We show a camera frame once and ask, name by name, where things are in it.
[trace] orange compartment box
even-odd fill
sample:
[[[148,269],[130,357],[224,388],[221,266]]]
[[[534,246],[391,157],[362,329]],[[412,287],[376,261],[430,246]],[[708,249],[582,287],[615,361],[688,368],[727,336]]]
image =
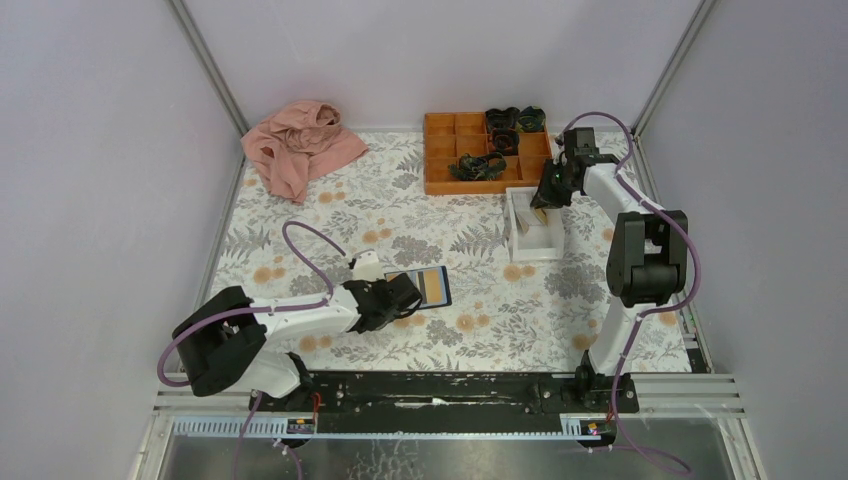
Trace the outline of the orange compartment box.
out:
[[[451,176],[448,165],[469,154],[492,153],[483,112],[428,113],[424,115],[424,192],[427,195],[504,193],[509,187],[539,184],[545,160],[551,158],[548,130],[521,133],[518,156],[506,158],[506,170],[497,180],[463,182]]]

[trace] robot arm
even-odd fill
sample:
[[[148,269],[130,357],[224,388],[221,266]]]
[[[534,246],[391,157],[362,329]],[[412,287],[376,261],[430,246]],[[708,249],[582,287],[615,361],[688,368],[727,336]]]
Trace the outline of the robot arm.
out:
[[[192,392],[198,397],[230,389],[256,389],[301,405],[311,377],[300,358],[281,355],[284,340],[304,335],[380,330],[421,302],[421,293],[406,275],[383,277],[376,252],[354,256],[353,280],[326,293],[286,299],[251,299],[241,287],[219,292],[173,332],[177,338],[192,325],[222,312],[247,309],[226,322],[211,323],[177,346]],[[308,310],[286,307],[326,305]]]
[[[638,315],[654,305],[668,302],[672,294],[683,289],[686,245],[674,229],[635,200],[619,183],[615,173],[618,160],[613,155],[601,154],[595,147],[593,129],[568,130],[557,138],[557,143],[562,147],[558,161],[549,160],[545,164],[531,206],[569,206],[572,194],[579,192],[597,201],[615,222],[606,267],[607,286],[614,298],[601,332],[584,354],[581,366],[593,376],[611,376],[634,322],[641,321]],[[645,202],[663,210],[650,200]],[[683,212],[664,213],[687,230]],[[623,371],[629,370],[630,365],[626,364]]]

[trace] pink towel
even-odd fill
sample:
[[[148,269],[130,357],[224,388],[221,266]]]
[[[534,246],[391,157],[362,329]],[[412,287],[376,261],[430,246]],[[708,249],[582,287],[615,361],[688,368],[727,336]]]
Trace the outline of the pink towel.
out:
[[[341,114],[329,103],[303,100],[259,122],[241,139],[272,195],[295,203],[306,199],[309,180],[338,170],[361,157],[368,146],[341,126]]]

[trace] white box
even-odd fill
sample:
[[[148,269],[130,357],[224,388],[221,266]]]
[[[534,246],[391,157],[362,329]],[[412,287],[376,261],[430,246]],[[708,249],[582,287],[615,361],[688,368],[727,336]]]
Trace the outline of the white box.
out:
[[[504,203],[504,219],[507,236],[509,257],[513,262],[529,262],[533,260],[558,260],[565,251],[565,230],[562,227],[562,213],[559,209],[545,209],[548,216],[546,226],[533,226],[527,233],[521,231],[515,218],[515,202],[513,196],[517,193],[530,194],[532,198],[536,187],[520,187],[506,189]]]

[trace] floral mat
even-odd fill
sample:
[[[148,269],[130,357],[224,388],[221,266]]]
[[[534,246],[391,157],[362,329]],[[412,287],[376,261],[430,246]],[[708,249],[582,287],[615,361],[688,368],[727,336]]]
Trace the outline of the floral mat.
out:
[[[252,166],[227,231],[212,292],[241,285],[252,297],[317,293],[324,285],[283,242],[297,219],[348,254],[373,248],[386,272],[445,265],[453,305],[423,310],[378,332],[294,338],[311,370],[573,371],[609,307],[604,268],[612,222],[593,200],[563,208],[565,257],[510,263],[503,195],[427,196],[420,133],[363,133],[370,151],[309,184],[303,205],[267,193]],[[621,134],[598,132],[604,153],[623,156]],[[301,229],[292,240],[331,279],[350,273],[335,250]],[[633,369],[688,372],[674,314],[646,320]]]

